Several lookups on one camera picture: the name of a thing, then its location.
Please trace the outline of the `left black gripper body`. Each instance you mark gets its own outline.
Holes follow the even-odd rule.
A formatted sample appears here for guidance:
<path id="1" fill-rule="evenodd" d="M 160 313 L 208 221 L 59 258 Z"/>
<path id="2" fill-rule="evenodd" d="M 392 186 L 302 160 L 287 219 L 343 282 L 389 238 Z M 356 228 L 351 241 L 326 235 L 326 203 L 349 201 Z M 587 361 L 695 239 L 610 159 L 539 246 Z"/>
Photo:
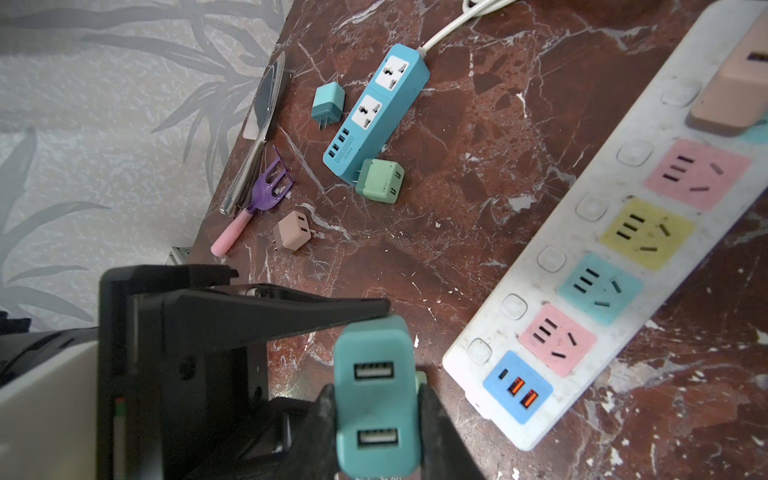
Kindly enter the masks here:
<path id="1" fill-rule="evenodd" d="M 99 285 L 96 475 L 100 479 L 265 479 L 305 407 L 274 414 L 270 341 L 166 354 L 162 306 L 183 289 L 254 295 L 226 266 L 133 266 Z"/>

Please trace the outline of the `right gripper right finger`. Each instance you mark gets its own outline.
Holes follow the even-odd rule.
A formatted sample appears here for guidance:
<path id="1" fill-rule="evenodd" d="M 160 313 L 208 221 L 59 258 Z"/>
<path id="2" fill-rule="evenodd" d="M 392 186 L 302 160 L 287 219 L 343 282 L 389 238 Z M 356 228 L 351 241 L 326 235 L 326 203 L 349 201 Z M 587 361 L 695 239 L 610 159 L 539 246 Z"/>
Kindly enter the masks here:
<path id="1" fill-rule="evenodd" d="M 422 479 L 484 479 L 443 404 L 428 384 L 418 391 Z"/>

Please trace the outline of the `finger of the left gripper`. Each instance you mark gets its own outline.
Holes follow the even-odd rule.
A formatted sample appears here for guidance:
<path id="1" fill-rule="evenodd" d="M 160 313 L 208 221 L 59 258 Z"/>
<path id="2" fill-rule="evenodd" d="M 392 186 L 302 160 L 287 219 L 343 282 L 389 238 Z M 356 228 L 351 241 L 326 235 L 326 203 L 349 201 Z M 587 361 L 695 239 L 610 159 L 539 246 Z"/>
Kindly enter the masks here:
<path id="1" fill-rule="evenodd" d="M 204 354 L 282 339 L 390 312 L 386 298 L 326 298 L 271 284 L 254 295 L 216 289 L 183 289 L 162 306 L 166 354 Z"/>

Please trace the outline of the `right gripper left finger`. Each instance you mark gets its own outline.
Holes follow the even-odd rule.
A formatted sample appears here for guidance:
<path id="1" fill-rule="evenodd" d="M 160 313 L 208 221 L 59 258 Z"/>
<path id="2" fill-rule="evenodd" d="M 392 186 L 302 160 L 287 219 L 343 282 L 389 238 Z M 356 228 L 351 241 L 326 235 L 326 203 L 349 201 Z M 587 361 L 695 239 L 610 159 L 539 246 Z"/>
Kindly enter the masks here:
<path id="1" fill-rule="evenodd" d="M 334 479 L 338 473 L 336 452 L 336 402 L 332 384 L 325 385 L 314 402 L 278 397 L 270 400 L 272 413 L 305 407 L 300 428 L 289 447 L 274 456 L 265 479 Z"/>

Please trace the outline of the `white multicolour power strip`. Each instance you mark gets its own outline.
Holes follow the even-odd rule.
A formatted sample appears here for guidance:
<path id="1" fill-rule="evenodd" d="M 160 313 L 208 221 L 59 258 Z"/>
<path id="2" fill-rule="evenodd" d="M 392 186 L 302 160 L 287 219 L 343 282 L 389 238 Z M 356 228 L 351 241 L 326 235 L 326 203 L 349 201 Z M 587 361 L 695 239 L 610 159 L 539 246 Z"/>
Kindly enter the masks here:
<path id="1" fill-rule="evenodd" d="M 708 7 L 449 347 L 444 369 L 533 449 L 767 186 L 767 132 L 687 126 L 763 1 Z"/>

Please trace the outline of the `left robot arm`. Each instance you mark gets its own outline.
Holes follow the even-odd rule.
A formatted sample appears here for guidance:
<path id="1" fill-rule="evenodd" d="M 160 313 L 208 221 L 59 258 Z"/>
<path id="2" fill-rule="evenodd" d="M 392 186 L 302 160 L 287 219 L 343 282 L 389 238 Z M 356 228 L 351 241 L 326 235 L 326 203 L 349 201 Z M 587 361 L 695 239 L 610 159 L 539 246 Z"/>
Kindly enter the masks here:
<path id="1" fill-rule="evenodd" d="M 95 327 L 1 321 L 5 479 L 267 479 L 308 401 L 271 398 L 270 341 L 386 315 L 384 298 L 239 285 L 225 265 L 120 267 Z"/>

